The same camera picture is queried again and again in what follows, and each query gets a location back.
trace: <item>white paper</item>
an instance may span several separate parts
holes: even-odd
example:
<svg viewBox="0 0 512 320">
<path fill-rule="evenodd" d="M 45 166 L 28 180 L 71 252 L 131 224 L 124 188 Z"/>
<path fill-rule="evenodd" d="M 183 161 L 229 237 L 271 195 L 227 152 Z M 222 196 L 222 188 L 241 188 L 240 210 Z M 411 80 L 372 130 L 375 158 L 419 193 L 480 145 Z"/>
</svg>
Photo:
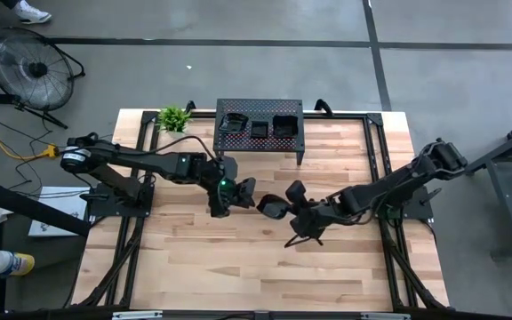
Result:
<svg viewBox="0 0 512 320">
<path fill-rule="evenodd" d="M 88 191 L 89 188 L 78 188 L 78 187 L 43 187 L 41 189 L 41 195 L 51 194 L 57 192 L 78 192 Z M 55 209 L 61 210 L 62 212 L 68 213 L 73 217 L 80 220 L 84 219 L 84 212 L 86 211 L 86 202 L 80 198 L 80 195 L 67 196 L 67 197 L 56 197 L 56 198 L 41 198 L 39 199 L 41 204 L 49 205 Z M 31 229 L 28 231 L 29 236 L 76 236 L 72 232 L 65 231 L 60 228 L 49 226 L 39 221 L 31 222 Z"/>
</svg>

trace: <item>gray concrete floor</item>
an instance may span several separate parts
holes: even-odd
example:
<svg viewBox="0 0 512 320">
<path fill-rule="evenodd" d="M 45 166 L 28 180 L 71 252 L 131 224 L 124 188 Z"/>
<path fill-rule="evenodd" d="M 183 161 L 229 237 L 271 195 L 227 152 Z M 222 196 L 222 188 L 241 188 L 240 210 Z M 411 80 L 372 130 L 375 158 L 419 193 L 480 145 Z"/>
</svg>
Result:
<svg viewBox="0 0 512 320">
<path fill-rule="evenodd" d="M 512 43 L 509 0 L 371 2 L 381 41 Z M 54 14 L 50 25 L 33 27 L 48 36 L 368 40 L 359 0 L 31 3 Z M 0 26 L 14 23 L 2 12 Z M 219 97 L 292 98 L 303 99 L 309 109 L 324 98 L 338 110 L 380 110 L 368 49 L 61 47 L 83 62 L 88 76 L 76 83 L 69 104 L 55 113 L 70 125 L 47 138 L 57 144 L 91 131 L 112 133 L 120 108 L 158 108 L 187 100 L 213 106 Z M 393 110 L 406 112 L 416 149 L 441 136 L 473 160 L 500 144 L 512 129 L 512 52 L 383 50 L 381 55 Z M 9 107 L 0 106 L 0 120 L 33 135 L 44 132 L 40 121 Z M 28 139 L 3 128 L 0 135 L 18 152 L 28 152 Z M 0 153 L 0 184 L 20 182 L 12 172 L 15 164 Z M 80 185 L 56 162 L 33 166 L 45 185 Z M 489 257 L 490 250 L 512 243 L 512 227 L 486 172 L 430 186 L 444 188 L 432 205 L 452 306 L 512 316 L 512 260 L 494 263 Z M 24 226 L 28 221 L 13 223 Z M 66 245 L 75 249 L 80 245 L 73 239 L 62 241 L 72 242 Z M 16 245 L 22 250 L 33 247 L 27 240 L 23 243 Z M 45 256 L 54 245 L 45 249 L 40 244 L 34 253 Z M 8 308 L 62 306 L 76 267 L 76 260 L 68 260 L 24 277 L 11 289 Z"/>
</svg>

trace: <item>electric fan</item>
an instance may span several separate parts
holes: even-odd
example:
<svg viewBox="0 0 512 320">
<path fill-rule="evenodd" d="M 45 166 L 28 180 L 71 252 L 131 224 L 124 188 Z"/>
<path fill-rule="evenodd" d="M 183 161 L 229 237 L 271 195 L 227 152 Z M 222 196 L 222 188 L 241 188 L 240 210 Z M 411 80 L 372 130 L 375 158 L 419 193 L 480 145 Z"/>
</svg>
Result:
<svg viewBox="0 0 512 320">
<path fill-rule="evenodd" d="M 80 66 L 77 75 L 68 60 Z M 68 102 L 75 79 L 84 75 L 84 66 L 45 36 L 24 28 L 0 29 L 0 88 L 5 92 L 0 104 L 13 104 L 67 129 L 49 111 Z"/>
</svg>

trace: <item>table leg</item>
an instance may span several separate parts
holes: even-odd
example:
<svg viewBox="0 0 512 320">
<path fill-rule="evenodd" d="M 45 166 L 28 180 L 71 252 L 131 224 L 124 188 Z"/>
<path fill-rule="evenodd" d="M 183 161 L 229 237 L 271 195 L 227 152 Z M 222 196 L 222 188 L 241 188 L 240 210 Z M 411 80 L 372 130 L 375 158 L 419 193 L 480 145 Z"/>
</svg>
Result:
<svg viewBox="0 0 512 320">
<path fill-rule="evenodd" d="M 304 153 L 305 153 L 305 152 L 297 152 L 297 153 L 296 153 L 296 157 L 297 157 L 297 159 L 298 159 L 298 166 L 300 166 L 300 165 L 301 165 L 301 162 L 303 161 L 303 154 L 304 154 Z"/>
</svg>

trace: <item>small potted plant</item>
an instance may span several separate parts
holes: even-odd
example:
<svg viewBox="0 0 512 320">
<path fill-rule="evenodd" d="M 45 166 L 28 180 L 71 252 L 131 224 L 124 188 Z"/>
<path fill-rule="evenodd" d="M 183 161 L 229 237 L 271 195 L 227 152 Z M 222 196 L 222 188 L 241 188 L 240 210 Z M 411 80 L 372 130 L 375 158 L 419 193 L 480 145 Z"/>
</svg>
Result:
<svg viewBox="0 0 512 320">
<path fill-rule="evenodd" d="M 185 112 L 176 105 L 166 106 L 159 110 L 157 123 L 159 130 L 165 130 L 169 135 L 178 139 L 185 136 L 187 122 L 191 119 L 190 112 Z"/>
</svg>

